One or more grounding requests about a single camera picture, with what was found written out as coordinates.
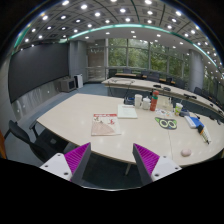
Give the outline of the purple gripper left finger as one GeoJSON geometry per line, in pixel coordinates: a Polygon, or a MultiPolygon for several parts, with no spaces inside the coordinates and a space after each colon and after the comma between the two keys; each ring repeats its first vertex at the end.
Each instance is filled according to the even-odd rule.
{"type": "Polygon", "coordinates": [[[79,146],[66,154],[57,153],[41,169],[80,185],[91,154],[91,144],[79,146]]]}

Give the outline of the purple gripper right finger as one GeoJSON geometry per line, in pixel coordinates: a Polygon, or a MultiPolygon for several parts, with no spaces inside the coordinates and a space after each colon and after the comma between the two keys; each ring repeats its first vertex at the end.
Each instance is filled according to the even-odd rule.
{"type": "Polygon", "coordinates": [[[148,185],[181,170],[181,167],[167,156],[159,156],[136,143],[133,144],[133,155],[143,185],[148,185]]]}

